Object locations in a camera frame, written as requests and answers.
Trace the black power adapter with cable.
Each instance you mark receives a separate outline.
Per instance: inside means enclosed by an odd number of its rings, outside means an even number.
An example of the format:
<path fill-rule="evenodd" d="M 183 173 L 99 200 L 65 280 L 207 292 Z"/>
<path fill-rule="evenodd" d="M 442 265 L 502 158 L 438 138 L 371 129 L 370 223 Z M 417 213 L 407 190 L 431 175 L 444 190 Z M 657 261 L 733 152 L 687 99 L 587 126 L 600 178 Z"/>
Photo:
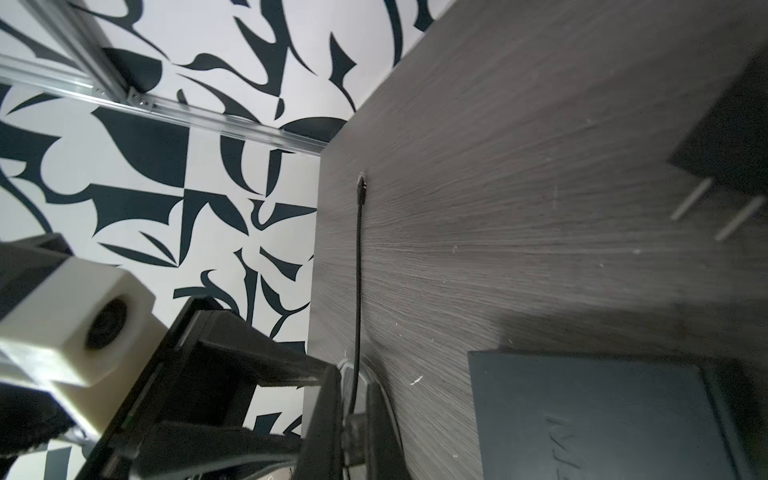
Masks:
<path fill-rule="evenodd" d="M 680 220 L 713 186 L 749 197 L 714 235 L 723 242 L 767 204 L 767 49 L 748 61 L 667 162 L 699 179 L 670 215 Z"/>

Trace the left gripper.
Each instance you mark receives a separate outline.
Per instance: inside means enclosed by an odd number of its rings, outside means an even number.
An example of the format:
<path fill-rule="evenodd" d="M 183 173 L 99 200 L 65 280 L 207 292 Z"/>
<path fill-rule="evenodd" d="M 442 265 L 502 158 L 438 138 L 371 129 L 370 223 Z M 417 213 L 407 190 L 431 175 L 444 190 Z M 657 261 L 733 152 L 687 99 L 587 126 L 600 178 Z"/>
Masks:
<path fill-rule="evenodd" d="M 319 385 L 326 362 L 193 297 L 140 374 L 80 479 L 256 479 L 294 465 L 302 440 L 250 430 L 257 387 Z"/>

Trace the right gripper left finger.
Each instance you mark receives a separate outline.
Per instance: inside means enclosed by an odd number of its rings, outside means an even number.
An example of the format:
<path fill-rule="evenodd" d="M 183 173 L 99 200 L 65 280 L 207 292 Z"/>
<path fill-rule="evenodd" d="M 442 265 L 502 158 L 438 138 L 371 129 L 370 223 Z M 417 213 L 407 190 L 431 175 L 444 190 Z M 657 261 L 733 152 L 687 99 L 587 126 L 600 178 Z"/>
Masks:
<path fill-rule="evenodd" d="M 343 403 L 340 382 L 339 370 L 333 366 L 328 367 L 304 437 L 299 457 L 300 479 L 343 478 Z"/>

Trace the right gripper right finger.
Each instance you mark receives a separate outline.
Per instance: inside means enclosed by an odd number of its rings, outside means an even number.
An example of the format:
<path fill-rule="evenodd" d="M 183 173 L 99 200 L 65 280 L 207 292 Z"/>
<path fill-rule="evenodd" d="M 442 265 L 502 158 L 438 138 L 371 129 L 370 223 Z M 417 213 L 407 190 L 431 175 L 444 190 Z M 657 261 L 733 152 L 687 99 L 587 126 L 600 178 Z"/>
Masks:
<path fill-rule="evenodd" d="M 379 384 L 366 392 L 366 469 L 372 480 L 410 480 L 402 445 L 396 435 L 384 392 Z"/>

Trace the black network switch box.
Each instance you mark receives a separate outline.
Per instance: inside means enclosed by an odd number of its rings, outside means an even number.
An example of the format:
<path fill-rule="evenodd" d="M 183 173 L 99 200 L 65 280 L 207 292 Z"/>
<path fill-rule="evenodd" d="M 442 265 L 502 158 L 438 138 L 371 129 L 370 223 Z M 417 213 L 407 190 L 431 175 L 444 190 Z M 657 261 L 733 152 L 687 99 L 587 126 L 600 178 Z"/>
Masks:
<path fill-rule="evenodd" d="M 468 364 L 488 479 L 767 475 L 767 426 L 737 361 L 497 350 Z"/>

